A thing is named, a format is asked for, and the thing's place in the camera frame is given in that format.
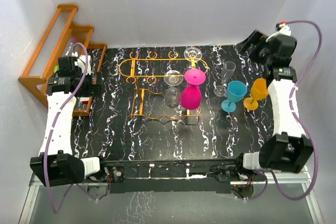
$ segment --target teal wine glass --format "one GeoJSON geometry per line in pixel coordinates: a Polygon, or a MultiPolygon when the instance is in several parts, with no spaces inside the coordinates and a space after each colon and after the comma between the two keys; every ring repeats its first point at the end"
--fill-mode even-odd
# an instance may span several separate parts
{"type": "Polygon", "coordinates": [[[239,102],[247,93],[247,87],[241,81],[232,81],[227,86],[226,98],[222,102],[222,109],[225,112],[234,112],[237,108],[236,102],[239,102]]]}

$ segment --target yellow wine glass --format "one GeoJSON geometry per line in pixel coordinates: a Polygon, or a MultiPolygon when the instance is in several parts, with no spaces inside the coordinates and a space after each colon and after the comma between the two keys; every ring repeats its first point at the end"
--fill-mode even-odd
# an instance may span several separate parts
{"type": "Polygon", "coordinates": [[[259,106],[257,101],[260,101],[268,95],[266,79],[257,79],[251,88],[251,97],[244,100],[244,107],[248,110],[256,110],[259,106]]]}

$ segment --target black table surface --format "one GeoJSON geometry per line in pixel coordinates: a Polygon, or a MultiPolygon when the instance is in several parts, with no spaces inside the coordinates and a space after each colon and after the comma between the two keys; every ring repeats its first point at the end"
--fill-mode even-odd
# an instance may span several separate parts
{"type": "MultiPolygon", "coordinates": [[[[247,84],[245,97],[249,96],[254,80],[261,77],[261,67],[251,62],[247,55],[239,55],[234,46],[198,47],[209,67],[206,81],[199,87],[202,92],[199,122],[196,118],[159,122],[130,117],[135,85],[126,83],[126,77],[119,74],[119,64],[129,59],[132,51],[138,51],[143,59],[148,57],[150,51],[156,52],[158,58],[168,58],[170,51],[176,51],[182,59],[186,48],[108,49],[101,69],[102,95],[95,97],[89,116],[73,118],[73,154],[79,158],[102,155],[107,161],[118,161],[232,158],[241,152],[259,150],[273,131],[270,99],[259,101],[259,108],[254,112],[248,112],[243,101],[239,101],[235,112],[226,113],[221,108],[225,97],[214,94],[214,87],[221,83],[220,75],[225,61],[236,64],[232,80],[247,84]]],[[[90,53],[95,69],[101,51],[90,53]]],[[[186,66],[187,61],[139,61],[135,72],[142,75],[165,74],[169,70],[183,72],[186,66]]],[[[198,67],[205,70],[202,63],[198,63],[198,67]]],[[[129,73],[129,68],[130,64],[125,63],[122,70],[129,73]]],[[[163,78],[155,84],[148,84],[145,78],[140,78],[139,83],[154,92],[162,92],[169,87],[163,78]]],[[[184,89],[182,85],[177,87],[181,91],[184,89]]],[[[139,104],[136,103],[135,107],[139,109],[139,104]]],[[[147,94],[144,113],[152,117],[162,114],[176,116],[183,113],[183,108],[168,109],[164,106],[163,96],[147,94]]]]}

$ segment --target cable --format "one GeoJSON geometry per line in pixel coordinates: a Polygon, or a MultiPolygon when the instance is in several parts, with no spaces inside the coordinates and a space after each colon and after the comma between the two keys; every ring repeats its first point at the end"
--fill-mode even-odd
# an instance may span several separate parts
{"type": "Polygon", "coordinates": [[[317,33],[319,35],[319,43],[318,43],[318,46],[317,46],[317,49],[315,51],[315,54],[314,54],[313,58],[310,60],[308,66],[303,71],[303,74],[301,75],[301,77],[299,78],[299,80],[295,83],[295,85],[293,86],[293,88],[291,89],[291,91],[289,93],[289,107],[292,110],[292,114],[293,114],[294,118],[296,119],[296,121],[301,124],[302,128],[307,133],[307,135],[308,135],[308,137],[309,137],[309,139],[311,141],[311,144],[313,146],[313,151],[314,151],[314,171],[313,171],[313,176],[311,178],[311,183],[310,183],[309,187],[307,188],[307,190],[302,195],[296,196],[296,197],[289,196],[280,187],[278,179],[277,179],[275,173],[273,171],[271,171],[272,176],[273,176],[274,181],[275,181],[275,184],[278,187],[280,193],[282,195],[284,195],[286,198],[291,199],[291,200],[299,200],[299,199],[305,198],[305,196],[308,195],[312,191],[312,189],[313,189],[313,187],[315,185],[316,179],[317,179],[317,174],[318,174],[318,169],[319,169],[319,155],[318,155],[317,145],[316,145],[316,142],[315,142],[315,140],[314,140],[311,132],[308,130],[308,127],[299,119],[298,115],[294,111],[294,107],[293,107],[291,98],[293,97],[293,94],[294,94],[295,90],[297,89],[298,85],[303,80],[303,78],[305,77],[306,73],[308,72],[308,70],[313,65],[314,61],[316,60],[316,57],[319,54],[320,49],[321,49],[321,45],[322,45],[322,32],[321,32],[320,27],[315,22],[312,22],[312,21],[309,21],[309,20],[294,20],[294,21],[287,22],[287,24],[295,24],[295,23],[306,23],[306,24],[312,25],[316,29],[316,31],[317,31],[317,33]]]}
{"type": "Polygon", "coordinates": [[[247,182],[246,186],[250,186],[252,184],[253,179],[254,179],[254,175],[250,176],[250,178],[248,179],[248,182],[247,182]]]}
{"type": "Polygon", "coordinates": [[[109,180],[107,181],[107,191],[106,193],[101,196],[98,200],[101,200],[103,197],[108,196],[108,194],[110,193],[110,189],[111,189],[111,183],[112,183],[112,174],[108,174],[107,177],[109,177],[109,180]]]}
{"type": "MultiPolygon", "coordinates": [[[[72,187],[73,185],[70,185],[70,186],[67,188],[67,190],[65,191],[65,193],[64,193],[64,195],[63,195],[63,197],[62,197],[62,200],[61,200],[61,202],[60,202],[58,208],[56,209],[56,207],[55,207],[55,202],[54,202],[54,197],[53,197],[53,194],[52,194],[52,192],[51,192],[51,188],[50,188],[49,176],[48,176],[48,167],[47,167],[47,163],[48,163],[48,161],[47,161],[47,158],[48,158],[48,150],[49,150],[49,145],[50,145],[50,142],[51,142],[51,137],[52,137],[53,132],[54,132],[54,127],[55,127],[55,125],[56,125],[57,119],[58,119],[58,117],[59,117],[59,115],[60,115],[62,109],[65,107],[65,105],[66,105],[66,104],[67,104],[67,103],[68,103],[68,102],[75,96],[75,94],[78,92],[80,86],[81,86],[81,85],[83,84],[83,82],[84,82],[86,73],[87,73],[87,71],[88,71],[88,61],[89,61],[88,52],[87,52],[85,46],[84,46],[82,43],[79,43],[79,42],[76,43],[76,44],[74,44],[74,46],[72,47],[72,50],[73,50],[73,48],[74,48],[75,46],[77,46],[77,45],[81,46],[81,47],[83,48],[84,52],[85,52],[86,62],[85,62],[84,71],[83,71],[82,77],[80,78],[80,81],[79,81],[78,85],[76,86],[75,90],[74,90],[73,93],[72,93],[72,94],[65,100],[65,102],[61,105],[61,107],[59,108],[59,111],[58,111],[58,112],[56,113],[56,115],[55,115],[55,118],[54,118],[53,123],[52,123],[52,125],[51,125],[51,130],[50,130],[49,135],[48,135],[48,139],[47,139],[47,143],[46,143],[46,149],[45,149],[45,151],[44,151],[44,156],[43,156],[44,180],[45,180],[46,188],[47,188],[47,191],[48,191],[48,194],[49,194],[51,208],[52,208],[52,210],[53,210],[53,212],[54,212],[55,214],[57,214],[57,213],[60,211],[60,209],[61,209],[61,207],[62,207],[62,205],[63,205],[64,199],[65,199],[65,197],[67,196],[67,194],[69,193],[69,191],[70,191],[70,189],[71,189],[71,187],[72,187]]],[[[76,184],[76,185],[79,186],[79,188],[80,188],[81,190],[83,190],[83,191],[84,191],[90,198],[92,198],[92,199],[94,199],[94,200],[97,200],[97,198],[96,198],[95,196],[89,194],[89,193],[88,193],[84,188],[82,188],[80,185],[78,185],[78,184],[76,184]]]]}
{"type": "MultiPolygon", "coordinates": [[[[258,193],[256,196],[252,196],[252,197],[250,197],[250,198],[245,198],[245,199],[244,199],[244,197],[243,197],[241,200],[246,200],[246,199],[247,199],[247,200],[256,199],[256,198],[260,197],[260,196],[265,192],[265,190],[266,190],[266,188],[267,188],[267,185],[268,185],[268,179],[267,179],[267,176],[265,175],[264,171],[255,170],[254,172],[255,172],[255,173],[258,173],[258,174],[261,174],[261,175],[264,176],[264,178],[265,178],[265,185],[264,185],[263,189],[261,190],[261,192],[258,193]]],[[[232,196],[225,195],[225,194],[216,194],[216,195],[219,195],[219,196],[222,196],[222,197],[231,198],[231,199],[236,199],[236,197],[232,197],[232,196]]]]}
{"type": "Polygon", "coordinates": [[[95,177],[93,177],[93,176],[90,176],[89,178],[90,178],[90,180],[93,180],[93,181],[96,181],[96,182],[104,182],[108,177],[109,177],[109,174],[106,175],[106,177],[103,178],[102,180],[97,180],[97,179],[96,179],[95,177]]]}
{"type": "Polygon", "coordinates": [[[232,191],[235,191],[236,193],[238,193],[238,194],[239,194],[239,196],[241,196],[241,198],[242,198],[242,199],[244,198],[244,196],[243,196],[243,195],[241,195],[241,194],[240,194],[240,192],[238,192],[236,189],[233,189],[233,188],[231,188],[231,190],[232,190],[232,191]]]}

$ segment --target metal frame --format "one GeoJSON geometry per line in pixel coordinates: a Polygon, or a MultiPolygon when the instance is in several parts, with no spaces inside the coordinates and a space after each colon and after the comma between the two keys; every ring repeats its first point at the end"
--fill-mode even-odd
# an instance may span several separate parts
{"type": "Polygon", "coordinates": [[[36,198],[38,195],[39,185],[30,185],[28,194],[21,212],[19,224],[29,224],[33,214],[36,198]]]}
{"type": "Polygon", "coordinates": [[[132,112],[131,112],[131,115],[130,115],[131,118],[133,118],[135,116],[143,116],[143,117],[147,118],[148,120],[160,120],[161,118],[167,118],[171,121],[178,121],[178,120],[180,120],[184,117],[191,117],[191,118],[196,117],[197,122],[198,122],[200,120],[200,115],[201,115],[201,112],[200,112],[199,108],[196,110],[196,114],[193,114],[193,113],[190,112],[190,110],[187,110],[186,115],[182,115],[180,117],[169,117],[167,115],[162,115],[162,116],[158,116],[158,117],[154,118],[154,117],[150,117],[150,116],[145,115],[143,113],[143,102],[144,102],[144,99],[145,99],[145,94],[147,92],[149,92],[149,93],[155,94],[155,95],[162,95],[165,92],[165,90],[162,91],[162,92],[156,93],[156,92],[153,92],[149,89],[141,88],[140,84],[139,84],[139,81],[138,81],[138,78],[146,78],[146,81],[147,81],[148,84],[155,84],[156,81],[157,81],[157,78],[162,78],[162,77],[164,77],[164,75],[152,75],[152,76],[137,75],[137,74],[135,74],[135,64],[136,64],[137,61],[177,61],[177,60],[181,61],[181,60],[186,60],[186,61],[191,62],[193,68],[196,68],[197,62],[201,61],[206,68],[204,73],[207,73],[207,71],[209,69],[207,63],[203,59],[200,59],[198,61],[195,61],[194,59],[191,59],[191,60],[179,59],[178,58],[179,53],[173,52],[173,51],[170,51],[168,53],[168,58],[165,58],[165,59],[157,59],[158,54],[156,52],[154,52],[154,55],[151,56],[152,52],[150,51],[148,53],[148,58],[146,58],[146,59],[140,59],[138,51],[136,51],[135,53],[136,53],[135,57],[133,56],[133,52],[131,52],[130,53],[130,59],[126,59],[119,64],[119,73],[122,76],[126,77],[126,82],[130,83],[130,79],[132,78],[133,79],[132,84],[135,84],[132,112]],[[131,62],[130,74],[125,74],[125,73],[122,72],[121,66],[128,61],[131,62]],[[137,97],[140,100],[140,105],[139,105],[139,111],[138,112],[135,109],[135,104],[137,102],[136,101],[137,97]]]}
{"type": "MultiPolygon", "coordinates": [[[[311,178],[306,166],[304,166],[303,170],[298,174],[293,173],[276,173],[278,181],[280,184],[301,184],[304,190],[307,190],[311,178]]],[[[270,173],[266,173],[268,178],[268,183],[275,184],[275,181],[270,173]]],[[[231,182],[231,184],[239,185],[245,184],[246,182],[231,182]]],[[[254,184],[264,184],[265,182],[254,182],[254,184]]],[[[83,186],[106,186],[106,183],[83,183],[83,186]]],[[[31,216],[33,214],[34,206],[36,203],[37,195],[39,187],[43,186],[42,182],[33,175],[30,185],[29,191],[27,194],[27,198],[25,201],[25,205],[23,207],[23,211],[20,217],[19,224],[29,224],[31,216]]],[[[306,201],[310,210],[310,214],[313,219],[314,224],[324,224],[323,217],[316,200],[315,194],[312,191],[307,197],[306,201]]]]}

